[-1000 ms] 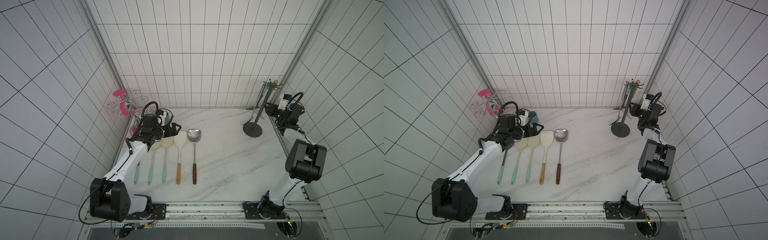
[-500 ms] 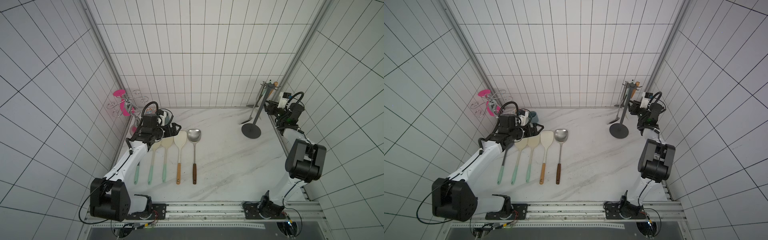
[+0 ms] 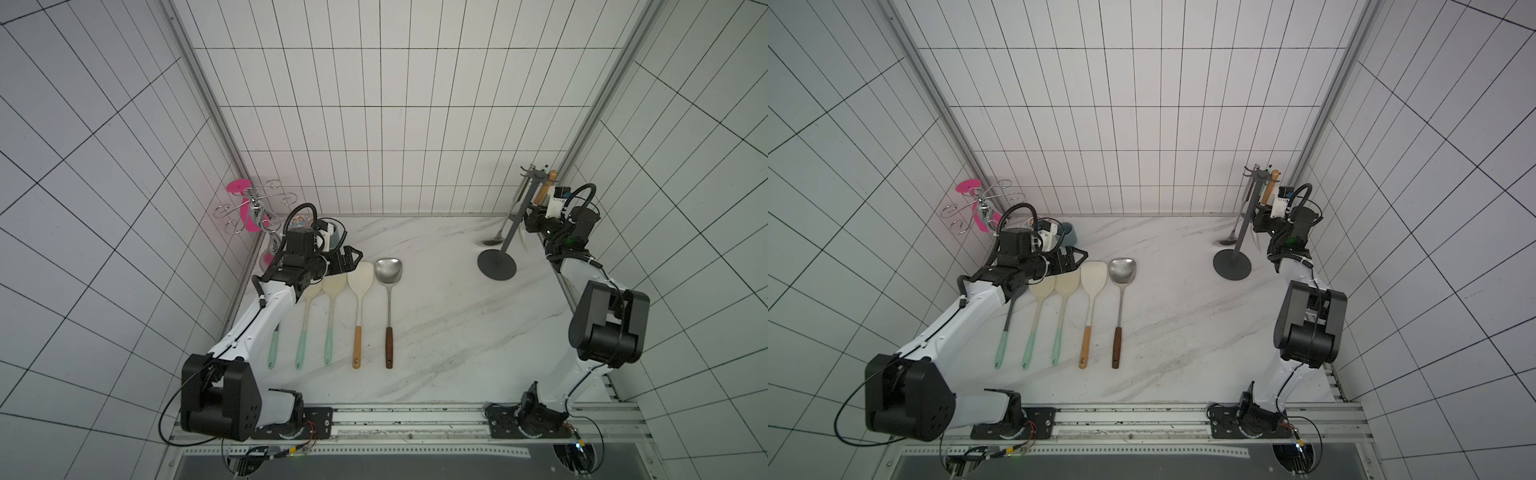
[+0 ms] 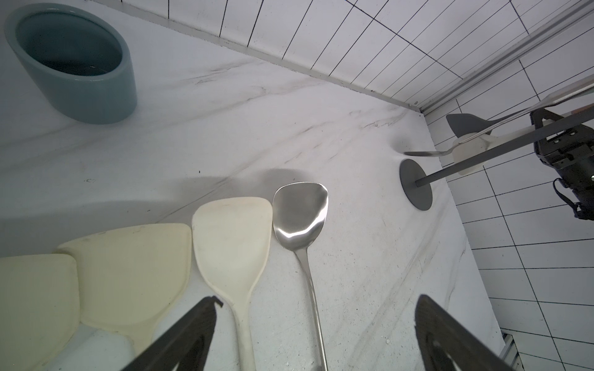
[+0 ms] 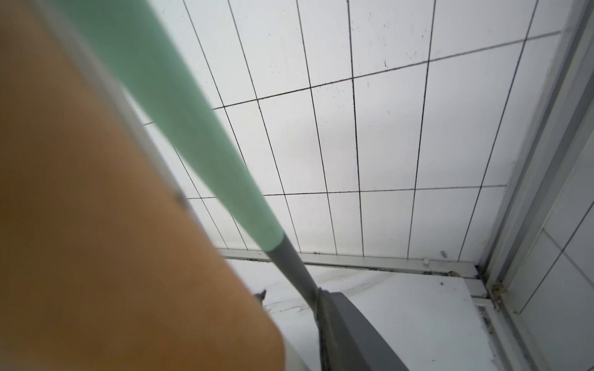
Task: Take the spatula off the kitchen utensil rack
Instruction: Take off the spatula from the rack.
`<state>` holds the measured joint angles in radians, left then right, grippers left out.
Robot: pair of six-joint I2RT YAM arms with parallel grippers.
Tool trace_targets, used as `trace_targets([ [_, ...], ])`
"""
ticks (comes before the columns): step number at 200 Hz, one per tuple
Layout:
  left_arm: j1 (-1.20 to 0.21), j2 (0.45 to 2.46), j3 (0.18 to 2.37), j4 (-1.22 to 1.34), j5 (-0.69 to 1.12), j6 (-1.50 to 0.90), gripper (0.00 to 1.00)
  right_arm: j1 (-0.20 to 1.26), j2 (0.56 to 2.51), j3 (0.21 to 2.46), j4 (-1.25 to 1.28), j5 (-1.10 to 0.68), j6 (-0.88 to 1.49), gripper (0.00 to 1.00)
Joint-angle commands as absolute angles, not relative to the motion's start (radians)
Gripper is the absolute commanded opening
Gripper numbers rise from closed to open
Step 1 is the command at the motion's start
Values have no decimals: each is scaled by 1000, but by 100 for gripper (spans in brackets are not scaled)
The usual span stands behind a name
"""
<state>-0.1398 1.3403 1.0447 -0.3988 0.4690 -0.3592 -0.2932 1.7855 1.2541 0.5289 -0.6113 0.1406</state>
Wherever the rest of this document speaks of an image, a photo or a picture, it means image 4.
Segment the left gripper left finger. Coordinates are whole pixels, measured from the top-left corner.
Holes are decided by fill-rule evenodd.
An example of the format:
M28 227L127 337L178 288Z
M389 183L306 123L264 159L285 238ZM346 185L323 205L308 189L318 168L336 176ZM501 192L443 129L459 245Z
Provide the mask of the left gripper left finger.
M205 297L143 353L126 370L203 370L217 322L216 307L224 303Z

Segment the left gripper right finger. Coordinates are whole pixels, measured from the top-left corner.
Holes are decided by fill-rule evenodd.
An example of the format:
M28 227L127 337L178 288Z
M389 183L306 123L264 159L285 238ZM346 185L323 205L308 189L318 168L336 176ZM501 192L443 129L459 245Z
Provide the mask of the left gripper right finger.
M415 307L415 333L426 370L511 370L428 295Z

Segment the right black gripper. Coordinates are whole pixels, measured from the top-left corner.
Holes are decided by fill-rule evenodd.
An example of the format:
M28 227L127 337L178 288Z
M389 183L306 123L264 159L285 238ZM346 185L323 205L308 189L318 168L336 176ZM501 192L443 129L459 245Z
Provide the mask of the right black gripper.
M553 183L572 190L578 199L576 203L558 189L557 196L580 220L593 219L593 129L586 125L555 134L550 139L534 143L536 156L540 161L558 173Z

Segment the cream slotted turner green handle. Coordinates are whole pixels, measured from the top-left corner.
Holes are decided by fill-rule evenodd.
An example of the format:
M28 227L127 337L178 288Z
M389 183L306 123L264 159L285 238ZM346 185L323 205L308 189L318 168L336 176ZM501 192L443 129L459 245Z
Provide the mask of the cream slotted turner green handle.
M186 224L146 224L95 233L57 247L77 263L80 320L129 339L136 355L190 278L192 232Z

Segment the cream spatula light wooden handle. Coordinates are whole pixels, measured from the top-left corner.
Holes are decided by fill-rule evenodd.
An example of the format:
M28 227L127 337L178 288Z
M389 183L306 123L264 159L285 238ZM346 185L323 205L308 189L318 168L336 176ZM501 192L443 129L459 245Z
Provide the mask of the cream spatula light wooden handle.
M473 133L466 134L460 139L455 140L455 144L458 146L453 150L452 156L453 160L456 164L463 162L473 156L479 155L488 151L489 149L495 148L499 145L502 145L506 142L510 142L516 138L519 138L525 134L528 134L535 130L534 126L530 126L527 128L522 128L520 130L514 131L510 134L506 134L503 136L495 136L491 134L482 134L481 136L473 139L472 141L468 141L462 143L463 139L468 139Z

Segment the cream spoon wooden handle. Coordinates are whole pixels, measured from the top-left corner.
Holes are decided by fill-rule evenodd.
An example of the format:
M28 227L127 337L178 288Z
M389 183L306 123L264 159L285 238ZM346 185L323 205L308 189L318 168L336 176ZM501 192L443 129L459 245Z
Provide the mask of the cream spoon wooden handle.
M240 368L255 370L249 305L269 258L272 204L253 196L211 201L194 213L192 232L204 281L235 317Z

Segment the cream spatula green handle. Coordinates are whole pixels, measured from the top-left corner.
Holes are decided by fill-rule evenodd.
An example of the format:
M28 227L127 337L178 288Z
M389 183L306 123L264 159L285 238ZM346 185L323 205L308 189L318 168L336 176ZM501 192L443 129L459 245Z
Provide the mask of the cream spatula green handle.
M43 369L80 323L77 263L66 254L1 259L1 369Z

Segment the cream utensil dark wooden handle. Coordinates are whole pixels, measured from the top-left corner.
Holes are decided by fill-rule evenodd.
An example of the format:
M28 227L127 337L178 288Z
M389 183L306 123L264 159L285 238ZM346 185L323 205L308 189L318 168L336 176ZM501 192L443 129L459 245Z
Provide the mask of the cream utensil dark wooden handle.
M317 182L294 182L279 188L273 197L273 231L279 244L294 253L308 284L312 304L320 369L327 370L326 350L308 248L320 235L329 208L327 188Z

